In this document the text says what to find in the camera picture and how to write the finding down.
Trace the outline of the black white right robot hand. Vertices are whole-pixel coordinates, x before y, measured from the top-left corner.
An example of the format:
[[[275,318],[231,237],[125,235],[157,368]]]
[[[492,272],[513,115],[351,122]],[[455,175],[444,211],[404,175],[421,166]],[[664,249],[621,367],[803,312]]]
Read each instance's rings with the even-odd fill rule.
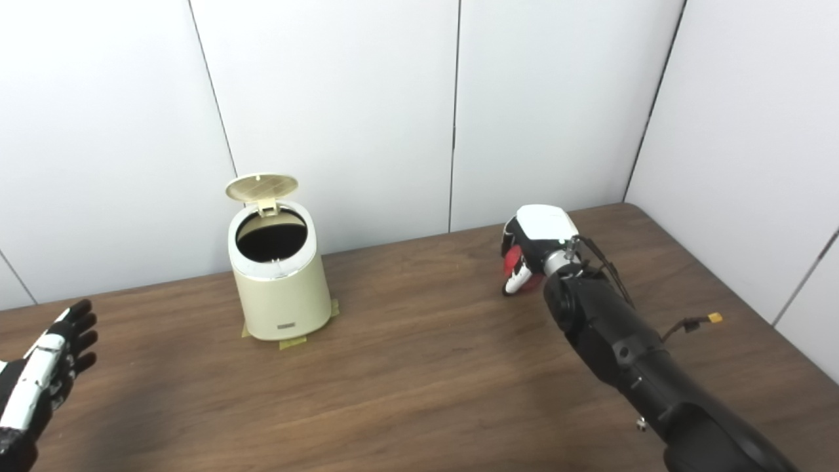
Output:
[[[577,227],[562,208],[519,207],[501,232],[500,253],[507,276],[501,293],[513,296],[552,275],[561,279],[581,275],[578,242]]]

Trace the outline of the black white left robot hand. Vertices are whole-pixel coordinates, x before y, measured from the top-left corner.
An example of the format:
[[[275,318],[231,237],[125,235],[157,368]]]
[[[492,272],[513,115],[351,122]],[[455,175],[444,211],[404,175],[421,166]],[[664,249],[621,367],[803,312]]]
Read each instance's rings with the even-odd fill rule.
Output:
[[[67,307],[15,361],[2,361],[1,469],[30,471],[37,442],[67,400],[81,373],[96,364],[98,340],[92,302]]]

